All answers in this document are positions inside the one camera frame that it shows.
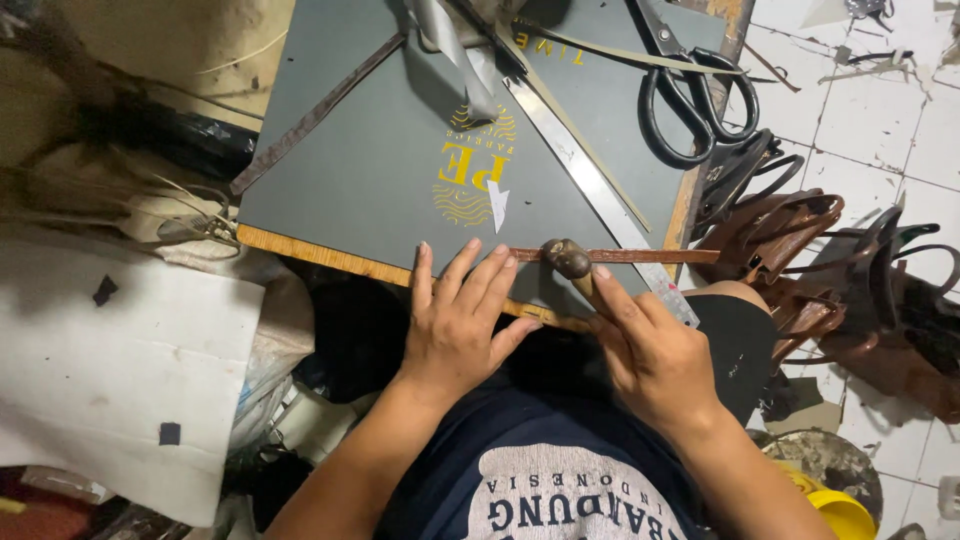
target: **workbench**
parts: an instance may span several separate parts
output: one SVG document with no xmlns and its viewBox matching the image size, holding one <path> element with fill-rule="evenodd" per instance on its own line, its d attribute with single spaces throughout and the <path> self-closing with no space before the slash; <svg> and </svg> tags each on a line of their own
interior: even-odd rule
<svg viewBox="0 0 960 540">
<path fill-rule="evenodd" d="M 674 4 L 694 11 L 710 15 L 721 16 L 727 21 L 725 38 L 721 46 L 721 54 L 738 59 L 743 48 L 744 36 L 749 24 L 754 0 L 679 0 Z M 716 80 L 711 79 L 711 92 L 718 110 L 724 110 L 727 91 Z M 706 177 L 708 166 L 700 166 L 683 174 L 680 190 L 674 205 L 669 227 L 666 232 L 662 249 L 685 248 L 692 218 L 696 208 L 701 184 Z M 324 266 L 338 268 L 353 274 L 368 276 L 383 282 L 408 285 L 410 270 L 385 264 L 376 260 L 358 257 L 321 245 L 305 242 L 290 236 L 271 233 L 249 225 L 241 224 L 237 236 L 244 244 L 275 252 L 281 255 L 308 260 Z M 679 275 L 679 268 L 668 268 L 672 275 Z M 508 299 L 504 312 L 516 316 L 534 317 L 544 324 L 579 330 L 584 323 L 571 317 L 558 315 L 546 307 L 525 304 Z"/>
</svg>

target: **black scissors handle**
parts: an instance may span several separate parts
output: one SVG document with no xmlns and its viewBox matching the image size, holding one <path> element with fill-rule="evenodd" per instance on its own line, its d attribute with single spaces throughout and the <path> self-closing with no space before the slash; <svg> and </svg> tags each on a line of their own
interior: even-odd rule
<svg viewBox="0 0 960 540">
<path fill-rule="evenodd" d="M 681 52 L 672 55 L 671 58 L 718 69 L 739 71 L 739 68 L 724 56 L 699 47 L 693 49 L 689 54 Z M 640 85 L 637 110 L 639 112 L 640 130 L 654 154 L 671 167 L 688 170 L 706 161 L 717 142 L 735 144 L 749 138 L 756 131 L 759 120 L 759 101 L 756 98 L 754 85 L 746 75 L 730 76 L 733 83 L 743 94 L 747 106 L 746 125 L 741 131 L 731 133 L 724 128 L 716 109 L 713 107 L 707 75 L 688 71 L 685 73 L 685 77 L 690 87 L 693 102 L 681 92 L 669 69 L 665 67 L 652 68 L 643 77 L 643 83 Z M 686 127 L 693 133 L 693 140 L 697 148 L 697 152 L 693 155 L 677 152 L 663 138 L 660 127 L 657 125 L 657 118 L 654 115 L 654 97 L 657 90 L 660 91 L 660 95 L 663 96 L 667 105 L 680 116 Z"/>
</svg>

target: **steel ruler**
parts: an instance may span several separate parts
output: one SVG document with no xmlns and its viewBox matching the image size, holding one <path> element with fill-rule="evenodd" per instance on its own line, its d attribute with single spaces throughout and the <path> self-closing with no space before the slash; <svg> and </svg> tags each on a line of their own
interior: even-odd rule
<svg viewBox="0 0 960 540">
<path fill-rule="evenodd" d="M 540 136 L 550 146 L 553 155 L 557 157 L 580 192 L 584 194 L 593 211 L 613 236 L 613 240 L 621 248 L 651 249 L 607 179 L 556 114 L 519 77 L 507 77 L 503 80 L 503 84 L 510 93 L 514 94 L 520 108 L 533 122 Z M 686 302 L 686 298 L 670 279 L 670 275 L 666 273 L 662 264 L 636 262 L 634 268 L 678 321 L 691 328 L 700 326 L 700 319 L 693 313 L 690 304 Z"/>
</svg>

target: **left hand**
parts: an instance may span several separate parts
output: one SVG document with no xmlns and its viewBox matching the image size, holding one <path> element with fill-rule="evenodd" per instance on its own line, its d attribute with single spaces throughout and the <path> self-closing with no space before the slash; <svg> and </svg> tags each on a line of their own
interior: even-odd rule
<svg viewBox="0 0 960 540">
<path fill-rule="evenodd" d="M 542 325 L 516 319 L 493 334 L 493 325 L 516 278 L 516 258 L 500 244 L 464 281 L 480 252 L 473 238 L 446 267 L 433 292 L 433 252 L 417 252 L 407 348 L 394 383 L 412 384 L 426 405 L 450 408 L 487 379 L 528 333 Z"/>
</svg>

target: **knee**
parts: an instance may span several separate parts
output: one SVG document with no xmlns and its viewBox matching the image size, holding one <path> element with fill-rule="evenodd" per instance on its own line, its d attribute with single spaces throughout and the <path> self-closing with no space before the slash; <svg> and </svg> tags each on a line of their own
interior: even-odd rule
<svg viewBox="0 0 960 540">
<path fill-rule="evenodd" d="M 684 295 L 686 296 L 698 294 L 722 294 L 724 296 L 735 296 L 736 298 L 746 300 L 754 306 L 763 309 L 765 312 L 770 313 L 770 308 L 767 306 L 767 303 L 763 301 L 763 298 L 760 297 L 759 293 L 753 290 L 749 285 L 741 282 L 716 282 L 704 288 L 684 292 Z"/>
</svg>

